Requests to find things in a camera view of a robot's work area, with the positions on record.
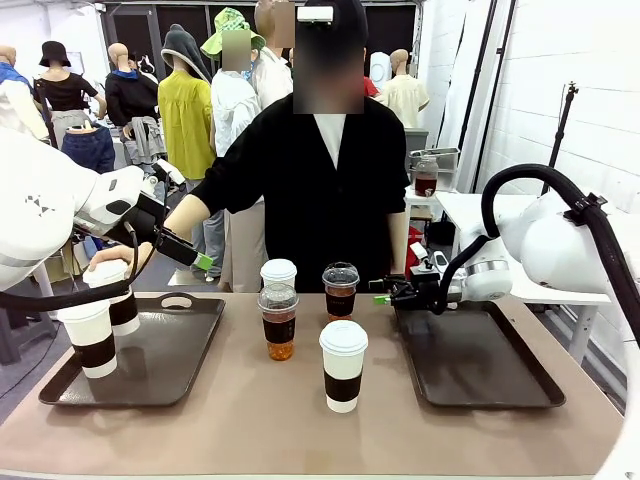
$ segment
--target brown tray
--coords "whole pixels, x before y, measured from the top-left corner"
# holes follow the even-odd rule
[[[184,293],[136,301],[140,328],[116,337],[116,371],[104,378],[88,379],[74,355],[42,389],[38,397],[42,403],[93,408],[166,407],[189,393],[225,302]]]
[[[493,302],[396,310],[420,394],[442,407],[550,408],[565,395]]]

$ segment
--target cup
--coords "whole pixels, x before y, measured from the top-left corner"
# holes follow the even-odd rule
[[[260,276],[265,287],[274,283],[286,283],[295,288],[297,273],[298,270],[293,262],[284,258],[269,260],[260,269]]]
[[[320,333],[327,406],[336,413],[348,413],[358,404],[368,345],[367,332],[350,320],[331,322]]]
[[[360,275],[356,267],[346,262],[329,265],[322,274],[325,285],[329,321],[351,320],[356,300],[356,285]]]
[[[87,378],[102,378],[118,366],[116,344],[109,321],[109,301],[58,310]]]
[[[293,355],[298,295],[291,285],[274,283],[260,291],[258,306],[262,310],[264,336],[273,360],[288,360]]]
[[[82,280],[91,288],[102,287],[124,280],[127,268],[127,263],[124,260],[101,262],[92,272],[89,270],[84,272]],[[111,317],[113,334],[124,336],[135,332],[140,327],[140,318],[138,317],[136,297],[133,295],[131,287],[129,287],[128,293],[111,298],[110,302],[109,316]]]

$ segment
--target black hat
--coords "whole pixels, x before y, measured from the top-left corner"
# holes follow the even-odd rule
[[[62,63],[63,67],[71,66],[71,62],[67,58],[67,49],[64,48],[64,45],[60,42],[50,40],[42,44],[42,59],[40,60],[40,65],[48,67],[49,62],[52,60]]]
[[[360,0],[308,0],[305,7],[333,7],[333,21],[296,23],[296,52],[305,66],[333,70],[359,55],[369,37]]]

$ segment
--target black shirt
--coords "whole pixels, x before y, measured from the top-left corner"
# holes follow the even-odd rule
[[[95,97],[98,94],[98,91],[89,82],[76,73],[70,73],[67,78],[59,82],[44,78],[39,81],[44,85],[44,94],[51,104],[51,109],[57,112],[84,110],[88,107],[83,98],[84,93],[90,97]],[[42,103],[38,90],[36,90],[34,98],[38,103]]]
[[[158,118],[158,84],[144,75],[130,78],[110,73],[104,89],[107,114],[114,125],[124,127],[133,117]]]
[[[296,265],[299,292],[323,291],[322,272],[336,261],[353,263],[366,290],[390,271],[387,215],[405,208],[405,156],[402,123],[365,98],[364,113],[346,116],[336,169],[313,115],[294,114],[290,94],[258,115],[192,193],[212,213],[236,213],[264,195],[267,253]]]

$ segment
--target black cup sleeve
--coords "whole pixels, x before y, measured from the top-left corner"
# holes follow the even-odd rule
[[[99,367],[116,356],[113,333],[101,342],[92,343],[91,345],[74,345],[73,349],[80,360],[80,365],[85,368]]]
[[[138,314],[138,304],[135,295],[129,295],[127,298],[118,303],[112,303],[109,306],[109,317],[111,317],[111,325],[124,325],[130,322]]]
[[[327,312],[336,317],[346,317],[353,313],[353,304],[356,301],[355,292],[348,297],[336,297],[329,293],[325,293],[327,298]]]
[[[347,380],[338,380],[324,372],[324,389],[327,396],[336,402],[349,402],[360,394],[360,384],[362,383],[362,372],[360,375]]]
[[[269,322],[263,318],[262,324],[264,325],[264,337],[270,343],[290,342],[296,333],[296,317],[286,322]]]

